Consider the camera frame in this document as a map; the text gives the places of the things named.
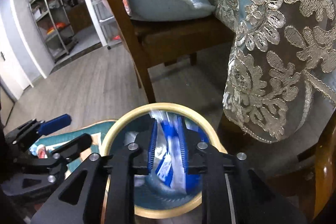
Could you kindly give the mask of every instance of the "wooden chair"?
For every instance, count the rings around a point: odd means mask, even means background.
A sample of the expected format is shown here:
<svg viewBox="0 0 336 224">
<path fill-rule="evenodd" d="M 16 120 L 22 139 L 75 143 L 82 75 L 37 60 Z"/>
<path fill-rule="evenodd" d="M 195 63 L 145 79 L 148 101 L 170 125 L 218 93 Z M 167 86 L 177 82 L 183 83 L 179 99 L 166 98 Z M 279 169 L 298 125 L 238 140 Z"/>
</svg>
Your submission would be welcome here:
<svg viewBox="0 0 336 224">
<path fill-rule="evenodd" d="M 299 198 L 299 207 L 309 221 L 322 211 L 332 195 L 335 197 L 336 111 L 325 126 L 317 144 L 297 157 L 299 161 L 303 161 L 310 156 L 315 156 L 313 165 L 268 179 L 268 185 L 277 192 L 284 196 Z"/>
<path fill-rule="evenodd" d="M 115 16 L 124 46 L 131 54 L 139 87 L 148 102 L 155 103 L 148 68 L 168 64 L 179 56 L 190 54 L 191 65 L 196 52 L 223 42 L 232 42 L 233 32 L 214 16 L 175 22 L 130 20 L 122 0 L 107 0 Z"/>
</svg>

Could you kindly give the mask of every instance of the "door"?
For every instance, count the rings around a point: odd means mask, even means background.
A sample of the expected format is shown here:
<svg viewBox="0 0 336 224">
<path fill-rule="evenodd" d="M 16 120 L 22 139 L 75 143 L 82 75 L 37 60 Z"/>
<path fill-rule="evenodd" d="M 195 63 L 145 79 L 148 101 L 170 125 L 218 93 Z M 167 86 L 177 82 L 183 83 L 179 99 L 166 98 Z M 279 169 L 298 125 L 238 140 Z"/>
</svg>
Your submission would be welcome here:
<svg viewBox="0 0 336 224">
<path fill-rule="evenodd" d="M 23 90 L 33 86 L 17 60 L 6 35 L 0 15 L 0 77 L 18 100 Z"/>
<path fill-rule="evenodd" d="M 0 119 L 2 124 L 6 126 L 9 116 L 12 112 L 14 102 L 5 92 L 2 86 L 0 86 L 0 103 L 1 103 Z"/>
<path fill-rule="evenodd" d="M 85 0 L 91 20 L 99 36 L 101 44 L 113 46 L 120 40 L 113 40 L 119 34 L 114 16 L 106 9 L 102 0 Z"/>
</svg>

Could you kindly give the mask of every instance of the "chair leg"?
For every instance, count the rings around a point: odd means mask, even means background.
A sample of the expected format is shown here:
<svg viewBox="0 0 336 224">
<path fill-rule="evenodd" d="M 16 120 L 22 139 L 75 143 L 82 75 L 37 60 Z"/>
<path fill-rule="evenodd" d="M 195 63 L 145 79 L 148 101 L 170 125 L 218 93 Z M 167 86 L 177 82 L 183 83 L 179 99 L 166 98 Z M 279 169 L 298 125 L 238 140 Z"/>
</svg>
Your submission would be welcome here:
<svg viewBox="0 0 336 224">
<path fill-rule="evenodd" d="M 197 63 L 197 52 L 194 52 L 189 55 L 190 58 L 190 65 L 194 66 Z"/>
<path fill-rule="evenodd" d="M 314 167 L 308 166 L 289 174 L 268 178 L 267 185 L 284 197 L 297 196 L 299 209 L 310 223 L 314 217 L 315 177 Z"/>
<path fill-rule="evenodd" d="M 138 73 L 137 73 L 137 70 L 134 66 L 134 70 L 135 70 L 135 75 L 136 75 L 136 81 L 138 82 L 138 88 L 140 89 L 141 88 L 141 82 L 140 82 L 140 79 L 139 79 L 139 76 L 138 76 Z"/>
<path fill-rule="evenodd" d="M 146 97 L 148 100 L 148 103 L 156 103 L 154 90 L 151 82 L 151 78 L 149 77 L 148 69 L 146 67 L 142 66 L 134 66 L 135 70 L 137 71 L 137 76 L 139 77 L 138 80 L 140 80 L 143 90 L 146 93 Z"/>
</svg>

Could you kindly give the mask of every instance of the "teal rug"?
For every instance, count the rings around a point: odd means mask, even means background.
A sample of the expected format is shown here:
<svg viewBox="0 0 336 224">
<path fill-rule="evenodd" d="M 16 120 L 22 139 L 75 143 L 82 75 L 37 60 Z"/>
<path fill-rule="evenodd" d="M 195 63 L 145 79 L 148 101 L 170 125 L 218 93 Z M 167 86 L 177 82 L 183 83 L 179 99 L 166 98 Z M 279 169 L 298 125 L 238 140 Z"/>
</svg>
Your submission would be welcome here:
<svg viewBox="0 0 336 224">
<path fill-rule="evenodd" d="M 47 150 L 54 150 L 60 147 L 61 145 L 64 145 L 65 143 L 73 140 L 74 138 L 77 138 L 78 136 L 87 133 L 90 134 L 92 137 L 92 145 L 90 148 L 91 153 L 99 153 L 101 149 L 101 144 L 103 143 L 103 140 L 107 132 L 110 130 L 110 128 L 114 125 L 115 122 L 116 122 L 115 120 L 101 121 L 91 126 L 76 131 L 72 131 L 69 133 L 41 138 L 37 142 L 35 142 L 35 145 L 38 146 L 40 144 L 43 144 L 46 146 Z M 82 159 L 78 158 L 73 162 L 69 163 L 68 171 L 70 171 L 70 173 L 73 172 L 81 164 L 81 162 Z"/>
</svg>

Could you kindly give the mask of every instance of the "wooden floor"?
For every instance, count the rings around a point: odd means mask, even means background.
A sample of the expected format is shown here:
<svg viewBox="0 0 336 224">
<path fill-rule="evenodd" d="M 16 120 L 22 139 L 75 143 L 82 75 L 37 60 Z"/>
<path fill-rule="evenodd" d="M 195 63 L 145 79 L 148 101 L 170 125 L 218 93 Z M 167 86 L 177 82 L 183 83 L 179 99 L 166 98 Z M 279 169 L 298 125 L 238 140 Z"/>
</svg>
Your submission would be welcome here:
<svg viewBox="0 0 336 224">
<path fill-rule="evenodd" d="M 172 102 L 199 112 L 217 127 L 231 45 L 223 44 L 198 53 L 191 66 L 186 57 L 165 67 L 149 69 L 157 102 Z M 36 118 L 49 120 L 68 113 L 72 124 L 63 133 L 91 123 L 120 118 L 147 104 L 138 88 L 133 64 L 122 45 L 99 48 L 34 83 L 16 102 L 5 128 L 8 132 Z"/>
</svg>

